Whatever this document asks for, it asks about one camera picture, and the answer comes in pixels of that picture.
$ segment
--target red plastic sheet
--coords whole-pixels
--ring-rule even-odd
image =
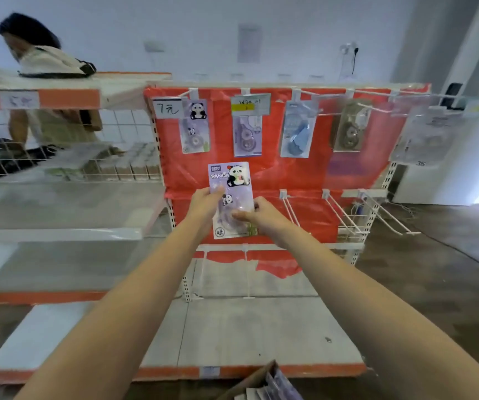
[[[177,96],[187,92],[187,88],[149,87],[144,94],[153,96]],[[345,89],[304,89],[317,94],[344,94]],[[390,93],[389,89],[370,89],[369,91]],[[264,196],[286,217],[288,213],[282,200],[278,198],[280,189],[287,189],[293,198],[289,199],[302,228],[312,233],[323,243],[336,241],[339,221],[328,203],[321,199],[323,188],[331,190],[340,205],[350,200],[340,199],[336,190],[370,188],[388,164],[388,158],[404,125],[405,118],[392,117],[389,114],[372,112],[369,127],[360,153],[351,156],[335,156],[330,147],[330,131],[334,116],[318,116],[313,133],[310,156],[304,158],[280,157],[280,138],[286,101],[291,99],[290,88],[251,88],[252,94],[270,93],[270,115],[263,116],[262,155],[241,158],[248,161],[251,171],[253,193]],[[233,150],[233,129],[230,112],[230,97],[241,94],[239,88],[199,88],[200,99],[208,101],[208,119],[210,130],[210,150],[205,153],[183,154],[179,124],[177,119],[157,119],[156,127],[161,143],[161,162],[166,186],[166,197],[172,200],[176,221],[186,216],[189,200],[196,189],[207,187],[208,165],[237,161]],[[382,95],[354,93],[355,98],[367,98],[374,106],[384,107],[387,97]],[[302,100],[310,100],[309,94],[301,94]],[[214,240],[211,233],[203,244],[243,244],[272,243],[266,236],[232,238],[225,241]],[[209,252],[209,259],[220,262],[233,262],[244,258],[243,252]],[[272,257],[260,261],[278,262]],[[271,265],[262,262],[262,268],[269,270]]]

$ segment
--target panda illustration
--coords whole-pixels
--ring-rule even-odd
[[[229,187],[237,187],[238,185],[249,185],[251,181],[246,177],[247,171],[245,168],[238,165],[227,166],[228,168],[228,180],[227,185]]]
[[[223,201],[223,206],[227,206],[228,204],[231,204],[233,202],[232,195],[230,194],[223,194],[221,200]]]
[[[189,114],[191,119],[206,119],[206,111],[204,110],[204,105],[201,102],[194,102],[191,104],[191,114]]]

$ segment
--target floor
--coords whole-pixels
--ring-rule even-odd
[[[479,205],[421,206],[412,214],[390,206],[399,217],[406,218],[411,228],[423,234],[399,237],[377,222],[357,268],[414,306],[479,361]],[[0,345],[28,311],[25,306],[0,306]],[[374,372],[356,379],[295,379],[293,383],[305,400],[391,399]],[[211,399],[232,384],[231,381],[136,383],[126,398]],[[18,389],[0,387],[0,400],[12,398]]]

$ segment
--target wire mesh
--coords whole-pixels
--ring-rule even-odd
[[[160,181],[150,115],[143,109],[0,110],[0,182],[30,180]]]

